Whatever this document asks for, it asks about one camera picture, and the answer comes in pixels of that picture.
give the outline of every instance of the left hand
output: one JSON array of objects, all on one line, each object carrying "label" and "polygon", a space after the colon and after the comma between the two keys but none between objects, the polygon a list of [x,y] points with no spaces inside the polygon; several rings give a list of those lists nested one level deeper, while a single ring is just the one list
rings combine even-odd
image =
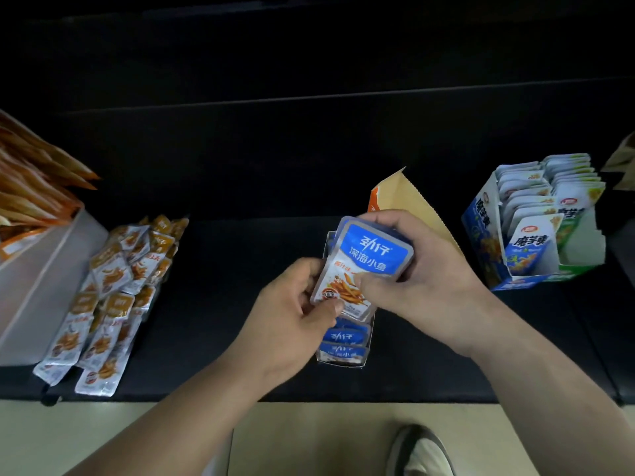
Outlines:
[{"label": "left hand", "polygon": [[342,312],[339,299],[313,307],[309,298],[322,259],[298,259],[260,291],[235,341],[221,359],[261,383],[263,395],[295,376]]}]

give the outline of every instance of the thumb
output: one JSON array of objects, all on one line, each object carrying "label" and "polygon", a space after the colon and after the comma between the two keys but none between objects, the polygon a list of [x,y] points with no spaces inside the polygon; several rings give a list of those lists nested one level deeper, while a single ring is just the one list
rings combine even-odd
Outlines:
[{"label": "thumb", "polygon": [[339,299],[327,299],[316,305],[302,319],[302,323],[323,334],[328,328],[332,328],[335,325],[335,318],[342,313],[343,309],[344,302]]},{"label": "thumb", "polygon": [[355,285],[362,295],[382,309],[399,312],[402,287],[399,283],[368,272],[355,274]]}]

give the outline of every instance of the right hand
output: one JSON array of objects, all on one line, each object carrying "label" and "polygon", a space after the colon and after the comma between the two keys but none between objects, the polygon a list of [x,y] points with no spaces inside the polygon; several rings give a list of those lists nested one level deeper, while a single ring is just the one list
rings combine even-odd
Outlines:
[{"label": "right hand", "polygon": [[413,262],[400,282],[358,273],[356,286],[371,303],[394,312],[455,352],[472,356],[513,313],[483,286],[465,257],[408,211],[360,218],[396,228],[412,240]]}]

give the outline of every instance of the torn cardboard flap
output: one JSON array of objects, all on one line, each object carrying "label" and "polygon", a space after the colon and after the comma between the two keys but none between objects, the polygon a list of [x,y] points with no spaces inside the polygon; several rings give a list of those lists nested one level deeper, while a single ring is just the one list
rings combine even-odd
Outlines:
[{"label": "torn cardboard flap", "polygon": [[385,178],[370,193],[368,211],[378,211],[386,209],[407,210],[415,217],[420,218],[433,231],[443,239],[451,242],[456,250],[461,254],[456,240],[452,237],[448,228],[432,206],[426,202],[412,182],[403,175],[403,170]]}]

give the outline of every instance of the beige floor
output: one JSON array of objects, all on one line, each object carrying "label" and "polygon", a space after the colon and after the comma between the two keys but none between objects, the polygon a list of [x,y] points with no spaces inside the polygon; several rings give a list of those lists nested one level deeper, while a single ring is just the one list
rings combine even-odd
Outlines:
[{"label": "beige floor", "polygon": [[[61,475],[151,407],[0,401],[0,472]],[[625,412],[635,424],[635,406]],[[499,406],[268,403],[236,428],[229,474],[379,475],[394,432],[411,421],[440,436],[459,475],[536,474]]]}]

